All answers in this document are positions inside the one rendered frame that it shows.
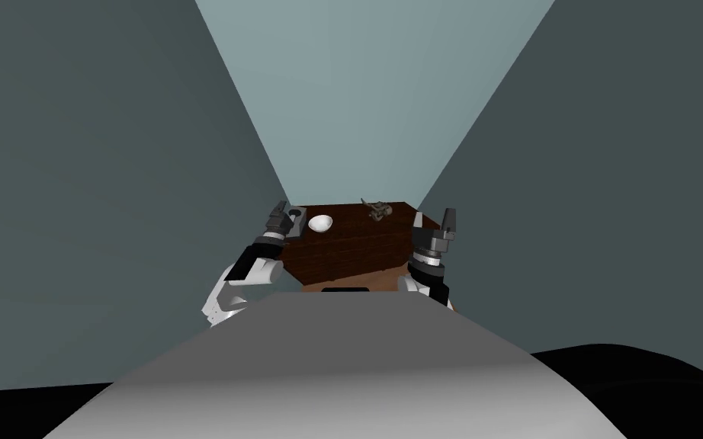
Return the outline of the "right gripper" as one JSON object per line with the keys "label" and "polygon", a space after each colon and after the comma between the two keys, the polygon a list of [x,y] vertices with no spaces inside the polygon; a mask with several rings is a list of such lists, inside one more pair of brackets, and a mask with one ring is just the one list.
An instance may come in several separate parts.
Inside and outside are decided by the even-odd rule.
{"label": "right gripper", "polygon": [[446,208],[441,229],[423,228],[423,214],[416,211],[412,231],[414,232],[414,249],[416,252],[445,253],[449,242],[454,241],[457,231],[457,212],[455,208]]}

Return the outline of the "grey mug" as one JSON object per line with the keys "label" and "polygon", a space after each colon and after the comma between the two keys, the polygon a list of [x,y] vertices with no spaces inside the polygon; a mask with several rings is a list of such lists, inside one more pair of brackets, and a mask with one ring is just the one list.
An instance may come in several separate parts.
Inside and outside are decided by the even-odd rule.
{"label": "grey mug", "polygon": [[292,206],[289,210],[289,217],[293,222],[288,239],[299,239],[302,237],[307,222],[307,210],[304,207]]}

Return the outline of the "olive brown figurine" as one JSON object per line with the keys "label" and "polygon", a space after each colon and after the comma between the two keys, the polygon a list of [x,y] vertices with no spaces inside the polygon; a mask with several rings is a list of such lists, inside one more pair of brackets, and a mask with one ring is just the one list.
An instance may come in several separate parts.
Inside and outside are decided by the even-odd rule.
{"label": "olive brown figurine", "polygon": [[368,216],[375,222],[379,222],[393,213],[393,208],[383,201],[369,203],[361,199],[361,204],[369,209]]}

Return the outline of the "dark brown wooden table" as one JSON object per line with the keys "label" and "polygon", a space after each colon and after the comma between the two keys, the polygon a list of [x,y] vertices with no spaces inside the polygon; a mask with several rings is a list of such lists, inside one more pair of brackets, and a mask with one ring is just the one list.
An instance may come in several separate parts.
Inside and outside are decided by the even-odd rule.
{"label": "dark brown wooden table", "polygon": [[286,244],[284,269],[303,285],[403,266],[414,251],[412,225],[417,209],[406,202],[389,202],[393,212],[379,221],[363,204],[308,206],[307,219],[327,215],[325,232],[305,228],[301,239]]}

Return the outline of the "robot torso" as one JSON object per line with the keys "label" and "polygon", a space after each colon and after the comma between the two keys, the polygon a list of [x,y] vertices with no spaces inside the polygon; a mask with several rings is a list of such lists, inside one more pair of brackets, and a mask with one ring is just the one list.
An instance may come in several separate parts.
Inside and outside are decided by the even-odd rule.
{"label": "robot torso", "polygon": [[45,439],[626,439],[573,385],[411,292],[276,293]]}

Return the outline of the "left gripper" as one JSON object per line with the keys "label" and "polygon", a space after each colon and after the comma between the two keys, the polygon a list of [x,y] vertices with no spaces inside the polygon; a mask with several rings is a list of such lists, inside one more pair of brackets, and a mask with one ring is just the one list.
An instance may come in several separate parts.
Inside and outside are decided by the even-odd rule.
{"label": "left gripper", "polygon": [[287,206],[286,200],[278,202],[277,206],[269,214],[268,221],[265,224],[267,233],[275,233],[278,235],[287,235],[294,226],[294,221],[289,217],[285,210]]}

